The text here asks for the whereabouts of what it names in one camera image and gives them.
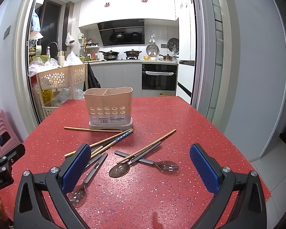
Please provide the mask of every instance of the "red table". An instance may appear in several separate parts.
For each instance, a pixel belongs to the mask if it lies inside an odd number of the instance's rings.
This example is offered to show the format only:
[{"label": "red table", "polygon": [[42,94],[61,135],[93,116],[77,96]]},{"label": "red table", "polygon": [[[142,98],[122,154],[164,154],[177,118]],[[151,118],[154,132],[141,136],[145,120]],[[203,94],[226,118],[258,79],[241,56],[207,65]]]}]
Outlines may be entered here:
[{"label": "red table", "polygon": [[[229,166],[234,172],[248,173],[253,169],[220,131],[179,97],[133,98],[132,117],[134,132],[107,151],[109,156],[87,189],[87,202],[77,209],[90,228],[190,228],[213,197],[190,160],[189,149],[193,143],[200,143],[221,166]],[[1,191],[10,217],[25,170],[47,172],[53,166],[60,166],[63,155],[82,143],[91,144],[114,135],[63,128],[88,128],[88,122],[85,101],[68,100],[25,140],[26,153],[13,165],[15,182]],[[177,131],[148,159],[177,162],[178,173],[161,173],[156,168],[137,164],[121,178],[109,177],[109,170],[121,159],[113,154],[115,150],[130,154],[174,128]],[[267,199],[271,193],[264,184],[263,188]],[[45,198],[55,221],[62,225],[47,193]],[[234,192],[218,225],[227,220],[235,198]]]}]

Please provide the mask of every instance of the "cardboard box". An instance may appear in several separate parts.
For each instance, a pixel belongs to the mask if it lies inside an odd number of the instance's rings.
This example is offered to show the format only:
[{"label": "cardboard box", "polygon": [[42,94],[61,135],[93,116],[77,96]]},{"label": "cardboard box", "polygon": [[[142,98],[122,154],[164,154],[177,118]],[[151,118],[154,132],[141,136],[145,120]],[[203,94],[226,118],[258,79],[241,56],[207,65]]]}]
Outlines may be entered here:
[{"label": "cardboard box", "polygon": [[165,92],[161,92],[158,96],[175,96],[171,93],[165,93]]}]

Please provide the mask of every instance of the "oven door handle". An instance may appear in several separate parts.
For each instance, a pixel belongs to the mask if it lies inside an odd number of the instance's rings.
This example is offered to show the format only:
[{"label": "oven door handle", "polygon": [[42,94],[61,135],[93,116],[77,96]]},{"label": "oven door handle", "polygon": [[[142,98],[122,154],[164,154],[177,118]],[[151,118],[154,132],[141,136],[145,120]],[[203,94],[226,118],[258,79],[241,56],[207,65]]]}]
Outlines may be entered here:
[{"label": "oven door handle", "polygon": [[174,72],[146,71],[145,73],[147,75],[152,75],[152,76],[172,76],[172,75],[174,75]]}]

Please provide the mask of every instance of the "pink plastic stool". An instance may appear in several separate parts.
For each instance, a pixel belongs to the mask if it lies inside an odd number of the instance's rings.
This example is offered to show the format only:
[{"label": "pink plastic stool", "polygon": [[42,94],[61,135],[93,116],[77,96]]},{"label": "pink plastic stool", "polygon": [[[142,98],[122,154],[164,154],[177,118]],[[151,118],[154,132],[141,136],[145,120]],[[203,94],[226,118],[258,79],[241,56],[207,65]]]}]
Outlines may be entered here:
[{"label": "pink plastic stool", "polygon": [[0,136],[3,139],[2,145],[0,146],[0,157],[7,153],[11,148],[20,144],[18,137],[11,128],[2,109],[0,109]]}]

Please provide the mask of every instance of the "white countertop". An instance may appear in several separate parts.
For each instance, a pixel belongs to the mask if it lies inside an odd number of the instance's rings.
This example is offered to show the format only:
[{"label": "white countertop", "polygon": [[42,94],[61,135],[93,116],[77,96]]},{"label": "white countertop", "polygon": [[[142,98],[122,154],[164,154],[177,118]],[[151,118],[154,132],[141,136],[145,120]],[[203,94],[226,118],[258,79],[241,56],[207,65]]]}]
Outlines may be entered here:
[{"label": "white countertop", "polygon": [[172,64],[177,65],[177,61],[161,61],[161,60],[110,60],[110,61],[89,61],[89,64],[110,64],[110,63],[131,63],[131,62],[141,62],[141,63],[149,63],[149,64]]}]

